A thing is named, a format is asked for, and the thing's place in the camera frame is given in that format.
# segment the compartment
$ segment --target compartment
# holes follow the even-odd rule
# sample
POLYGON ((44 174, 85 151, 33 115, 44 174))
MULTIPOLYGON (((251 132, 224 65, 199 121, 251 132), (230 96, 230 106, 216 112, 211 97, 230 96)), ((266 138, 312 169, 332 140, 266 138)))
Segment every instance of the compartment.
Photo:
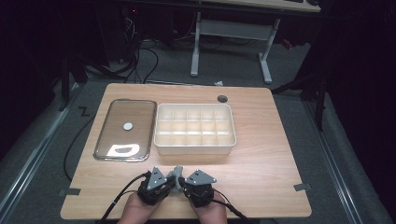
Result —
POLYGON ((231 108, 223 104, 162 104, 154 143, 160 154, 228 154, 236 144, 231 108))

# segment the black cable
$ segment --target black cable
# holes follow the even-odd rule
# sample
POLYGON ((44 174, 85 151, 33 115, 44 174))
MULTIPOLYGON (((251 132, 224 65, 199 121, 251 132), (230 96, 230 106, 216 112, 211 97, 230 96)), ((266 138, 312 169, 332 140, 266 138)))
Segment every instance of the black cable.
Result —
POLYGON ((104 67, 102 65, 98 65, 98 64, 92 67, 92 68, 96 69, 97 71, 91 70, 90 68, 87 67, 88 65, 84 64, 84 71, 88 74, 98 76, 98 77, 99 76, 108 76, 108 77, 112 77, 115 79, 123 79, 124 77, 119 76, 119 74, 126 72, 129 69, 131 69, 131 72, 133 72, 134 68, 136 67, 136 64, 137 64, 137 61, 136 61, 136 57, 134 56, 131 58, 131 61, 125 67, 122 67, 121 69, 116 70, 116 71, 111 71, 111 70, 109 70, 109 68, 104 67))
POLYGON ((99 221, 99 224, 104 224, 108 215, 110 214, 111 210, 113 210, 114 206, 117 204, 117 202, 120 200, 120 198, 122 197, 122 195, 125 194, 125 190, 127 190, 137 179, 141 178, 141 177, 149 177, 149 175, 151 174, 150 171, 147 171, 144 174, 141 174, 137 177, 135 177, 133 180, 131 180, 131 182, 129 182, 124 188, 123 190, 119 193, 119 195, 117 195, 117 197, 114 199, 114 201, 111 203, 111 205, 107 208, 105 214, 102 216, 102 219, 99 221))
POLYGON ((95 118, 96 115, 93 115, 92 118, 90 118, 90 120, 88 120, 84 126, 78 131, 78 133, 76 134, 76 136, 73 138, 73 141, 70 143, 69 148, 66 150, 66 154, 64 155, 64 175, 66 176, 66 178, 71 182, 72 178, 70 177, 69 173, 67 173, 66 170, 66 162, 67 162, 67 156, 69 155, 70 149, 72 148, 72 146, 74 145, 74 143, 76 142, 77 138, 79 137, 79 135, 82 133, 82 131, 84 131, 84 129, 88 126, 89 123, 91 123, 91 121, 93 121, 93 119, 95 118))
POLYGON ((156 57, 157 61, 155 62, 155 65, 154 65, 154 67, 151 69, 151 71, 146 75, 145 79, 143 80, 143 84, 146 84, 146 81, 147 81, 147 79, 149 78, 149 76, 151 75, 151 73, 157 68, 158 61, 159 61, 157 53, 155 53, 155 52, 154 52, 153 50, 151 50, 151 49, 145 49, 145 50, 148 50, 148 51, 150 51, 151 53, 153 53, 154 56, 156 57))
POLYGON ((218 48, 220 48, 220 47, 222 46, 222 44, 223 44, 223 39, 222 39, 221 36, 209 36, 209 35, 207 35, 207 36, 205 36, 205 38, 202 38, 202 40, 203 40, 203 41, 200 43, 200 47, 201 47, 202 49, 218 49, 218 48), (206 40, 208 44, 213 44, 213 43, 215 43, 215 42, 219 42, 219 43, 218 43, 217 46, 215 46, 215 47, 213 47, 213 48, 207 48, 207 47, 205 47, 205 45, 204 45, 204 43, 203 43, 204 40, 206 40))
POLYGON ((128 82, 128 79, 133 72, 134 72, 134 83, 136 83, 136 76, 139 77, 139 80, 141 82, 140 76, 137 74, 137 65, 139 64, 139 58, 140 58, 140 45, 137 48, 137 56, 135 56, 135 58, 136 58, 136 63, 135 63, 134 69, 132 69, 131 72, 125 77, 124 83, 128 82))
POLYGON ((192 28, 194 27, 196 18, 197 18, 197 12, 194 12, 194 16, 192 17, 192 21, 191 21, 191 25, 190 25, 189 31, 185 35, 183 35, 182 37, 174 39, 173 40, 174 43, 176 43, 176 41, 178 41, 178 40, 188 39, 188 38, 191 38, 191 37, 195 36, 195 35, 190 35, 190 33, 192 31, 192 28))
POLYGON ((186 37, 184 39, 173 40, 173 43, 176 44, 176 45, 182 46, 182 47, 188 47, 188 46, 191 46, 191 45, 194 44, 194 39, 193 38, 194 38, 194 35, 186 37), (179 43, 179 42, 182 42, 182 41, 187 41, 188 43, 187 44, 179 43))
POLYGON ((132 190, 128 190, 122 193, 122 195, 127 194, 127 193, 132 193, 132 192, 137 192, 137 190, 132 189, 132 190))
MULTIPOLYGON (((196 197, 202 198, 202 199, 204 199, 204 200, 209 200, 210 202, 219 203, 219 204, 221 204, 221 205, 226 206, 231 212, 233 212, 234 214, 236 214, 238 217, 240 217, 242 220, 244 220, 244 221, 245 221, 246 223, 248 223, 248 224, 257 224, 257 223, 255 223, 253 220, 251 220, 250 218, 248 218, 248 217, 246 217, 244 214, 242 214, 240 211, 238 211, 235 207, 233 207, 233 205, 230 203, 230 201, 228 200, 228 198, 227 198, 223 193, 221 193, 220 191, 218 191, 218 190, 216 190, 216 189, 213 189, 213 190, 214 190, 215 192, 219 193, 221 196, 223 196, 223 197, 225 198, 225 200, 227 201, 227 203, 224 203, 224 202, 221 202, 221 201, 218 201, 218 200, 215 200, 215 199, 207 199, 207 198, 204 198, 204 197, 202 197, 201 195, 198 195, 198 194, 196 194, 196 193, 194 193, 194 192, 192 192, 191 194, 193 194, 193 195, 196 196, 196 197)), ((271 218, 271 220, 274 221, 276 224, 278 224, 278 222, 277 222, 275 219, 271 218)))
POLYGON ((107 68, 103 67, 100 64, 96 64, 96 63, 92 62, 91 60, 83 57, 82 55, 75 54, 75 57, 78 58, 82 62, 82 64, 91 66, 94 69, 96 69, 97 71, 99 71, 100 73, 102 73, 103 75, 106 75, 108 77, 113 77, 116 79, 124 79, 124 77, 120 76, 120 73, 126 72, 135 66, 134 56, 132 57, 131 61, 129 61, 129 63, 125 67, 121 68, 120 70, 114 71, 114 72, 108 70, 107 68))

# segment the desk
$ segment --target desk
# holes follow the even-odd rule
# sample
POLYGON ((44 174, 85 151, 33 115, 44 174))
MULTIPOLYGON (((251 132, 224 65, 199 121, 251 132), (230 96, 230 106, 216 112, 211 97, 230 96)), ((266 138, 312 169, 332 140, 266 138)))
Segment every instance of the desk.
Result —
MULTIPOLYGON (((236 4, 249 7, 273 7, 276 9, 287 9, 287 10, 299 10, 304 12, 320 12, 320 7, 311 6, 306 1, 302 3, 294 3, 290 1, 261 1, 261 0, 204 0, 206 2, 222 3, 222 4, 236 4)), ((195 25, 195 43, 194 50, 192 53, 191 60, 191 76, 198 76, 199 68, 199 40, 200 35, 219 35, 237 38, 247 38, 255 40, 264 40, 265 46, 262 53, 259 54, 259 60, 262 67, 262 75, 264 82, 267 84, 272 83, 271 74, 268 68, 267 57, 270 48, 273 44, 276 36, 276 31, 280 19, 275 19, 272 25, 253 25, 239 22, 229 21, 212 21, 212 20, 201 20, 201 13, 197 13, 197 20, 195 25)))
MULTIPOLYGON (((158 166, 167 175, 176 165, 183 176, 201 169, 218 182, 213 187, 224 193, 233 206, 247 217, 308 217, 311 207, 303 190, 276 105, 265 88, 204 87, 171 85, 110 84, 92 125, 70 188, 79 195, 67 195, 61 216, 65 219, 100 219, 122 188, 136 176, 158 166), (219 104, 226 95, 233 111, 236 145, 229 155, 159 155, 154 144, 148 159, 126 163, 96 161, 95 144, 113 100, 152 100, 157 104, 219 104)), ((137 189, 136 181, 130 189, 137 189)), ((127 196, 121 198, 109 218, 119 218, 127 196)), ((188 200, 171 193, 152 218, 195 218, 188 200)), ((228 217, 235 217, 228 211, 228 217)))

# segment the white desk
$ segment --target white desk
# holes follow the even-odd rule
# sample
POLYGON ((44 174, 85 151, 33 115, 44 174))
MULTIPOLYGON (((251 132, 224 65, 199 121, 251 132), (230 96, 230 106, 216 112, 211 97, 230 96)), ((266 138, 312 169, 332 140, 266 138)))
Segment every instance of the white desk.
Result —
MULTIPOLYGON (((206 2, 235 4, 250 7, 268 7, 280 10, 295 10, 302 12, 320 12, 320 7, 314 7, 306 3, 294 3, 285 0, 204 0, 206 2)), ((199 40, 200 35, 219 35, 237 38, 247 38, 264 40, 266 44, 262 53, 259 54, 259 61, 262 67, 262 75, 267 84, 272 83, 271 74, 268 68, 267 57, 276 36, 276 31, 280 19, 276 19, 271 26, 254 25, 247 23, 229 22, 229 21, 212 21, 201 20, 201 13, 197 13, 195 28, 195 44, 192 53, 191 76, 198 76, 199 70, 199 40)))

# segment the rectangular tray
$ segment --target rectangular tray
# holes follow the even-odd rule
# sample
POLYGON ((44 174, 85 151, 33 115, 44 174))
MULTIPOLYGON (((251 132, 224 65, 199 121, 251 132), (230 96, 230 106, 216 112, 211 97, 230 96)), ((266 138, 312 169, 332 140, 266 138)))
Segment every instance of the rectangular tray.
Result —
POLYGON ((154 144, 163 155, 229 154, 236 144, 231 108, 223 104, 159 105, 154 144))
POLYGON ((144 161, 149 157, 157 104, 119 99, 111 102, 93 156, 99 161, 144 161))

